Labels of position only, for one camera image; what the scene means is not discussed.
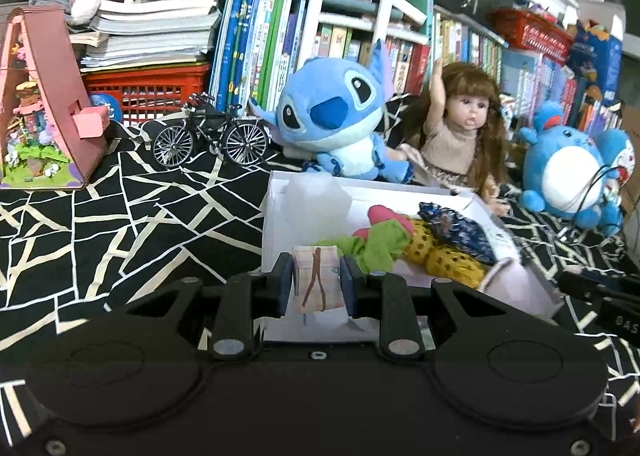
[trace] red plastic basket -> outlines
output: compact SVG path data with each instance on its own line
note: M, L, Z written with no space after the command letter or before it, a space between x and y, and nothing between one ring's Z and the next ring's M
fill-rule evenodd
M500 8L492 13L495 30L514 48L541 52L562 66L574 39L553 23L529 11Z
M111 70L82 77L89 93L106 93L120 104L129 123L157 119L180 110L192 93L201 93L209 64Z

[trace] dollhouse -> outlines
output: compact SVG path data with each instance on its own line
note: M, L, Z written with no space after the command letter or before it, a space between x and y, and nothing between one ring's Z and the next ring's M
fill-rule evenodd
M81 189L108 124L108 108L89 102L62 8L13 10L0 56L0 189Z

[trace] yellow sequined fabric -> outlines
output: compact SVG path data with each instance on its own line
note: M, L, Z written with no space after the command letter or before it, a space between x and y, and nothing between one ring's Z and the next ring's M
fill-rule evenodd
M404 250L408 261L424 266L430 276L449 277L472 289L480 285L484 268L478 261L455 247L440 243L423 220L408 218L414 225L414 235Z

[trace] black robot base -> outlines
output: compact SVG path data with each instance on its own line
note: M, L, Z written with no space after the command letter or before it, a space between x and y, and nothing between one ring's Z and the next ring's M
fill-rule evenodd
M590 420L607 367L582 338L449 279L411 288L344 258L348 312L379 319L379 342L266 342L254 319L284 314L291 280L282 254L269 274L176 281L48 341L26 369L42 422L16 454L609 453Z

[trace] stitch plush toy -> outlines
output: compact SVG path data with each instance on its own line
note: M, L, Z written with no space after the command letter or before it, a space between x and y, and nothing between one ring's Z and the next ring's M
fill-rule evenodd
M625 179L630 176L627 173L633 166L628 165L628 159L634 158L631 142L618 129L603 131L594 140L561 123L562 108L546 103L534 113L532 128L519 131L530 144L524 160L520 204L532 212L546 210L571 219L582 229L615 234L622 224L619 201L604 198L604 189L621 175Z
M303 171L407 183L411 164L388 159L382 137L374 133L391 96L385 54L376 42L368 69L347 59L311 58L290 75L275 112L263 111L253 100L252 112L277 128L284 141L315 154L316 162L305 163Z

